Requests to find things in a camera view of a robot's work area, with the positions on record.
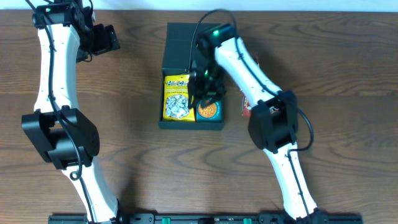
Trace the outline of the yellow Hacks candy bag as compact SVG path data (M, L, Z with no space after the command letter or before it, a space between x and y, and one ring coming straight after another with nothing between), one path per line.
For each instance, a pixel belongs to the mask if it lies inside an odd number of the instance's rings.
M193 108L188 108L189 74L169 75L164 78L164 121L195 122Z

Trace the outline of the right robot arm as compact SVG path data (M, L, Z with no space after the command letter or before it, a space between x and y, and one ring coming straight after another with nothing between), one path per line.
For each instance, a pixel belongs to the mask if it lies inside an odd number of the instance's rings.
M303 175L297 145L298 118L302 117L314 140L309 119L298 108L292 91L283 91L260 69L247 51L243 39L231 24L194 32L192 47L208 60L207 68L190 65L189 107L206 107L222 99L226 90L222 75L227 73L242 91L251 107L248 131L257 148L269 158L277 176L284 209L295 221L313 223L317 204Z

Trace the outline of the teal Crunchies box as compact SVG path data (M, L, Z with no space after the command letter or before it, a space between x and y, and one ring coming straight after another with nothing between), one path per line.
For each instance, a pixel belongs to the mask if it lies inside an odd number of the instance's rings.
M208 103L210 100L202 100L197 104L196 120L198 123L201 122L213 122L218 123L223 120L223 104L222 101L216 101L207 107L203 108L201 103Z

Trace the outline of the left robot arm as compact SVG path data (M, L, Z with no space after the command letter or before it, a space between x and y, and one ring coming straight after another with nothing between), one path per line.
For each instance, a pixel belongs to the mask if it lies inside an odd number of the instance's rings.
M124 223L99 165L98 130L80 111L76 93L77 64L119 48L114 28L97 23L93 6L82 0L47 1L32 9L41 49L40 86L34 111L22 116L21 126L41 158L72 182L86 209L84 215L54 215L49 221Z

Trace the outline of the black gift box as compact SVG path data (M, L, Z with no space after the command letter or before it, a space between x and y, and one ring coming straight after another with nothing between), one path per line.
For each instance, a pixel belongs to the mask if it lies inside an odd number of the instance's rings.
M215 27L214 23L196 23L169 22L167 24L167 35L165 41L165 50L162 61L162 76L185 74L187 72L189 56L195 60L197 65L206 65L207 61L199 50L191 50L192 36L195 29L199 32ZM160 129L174 130L207 130L220 131L223 129L224 120L217 122L201 121L165 121L163 120L164 110L164 91L160 91L160 109L158 125Z

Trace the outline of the brown Pocky box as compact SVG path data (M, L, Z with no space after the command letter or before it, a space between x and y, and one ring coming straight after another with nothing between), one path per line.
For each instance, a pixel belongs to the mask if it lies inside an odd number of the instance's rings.
M253 59L254 59L255 63L257 64L257 66L260 67L260 63L259 63L259 58L258 58L258 56L257 56L257 55L254 55L254 56L253 56Z

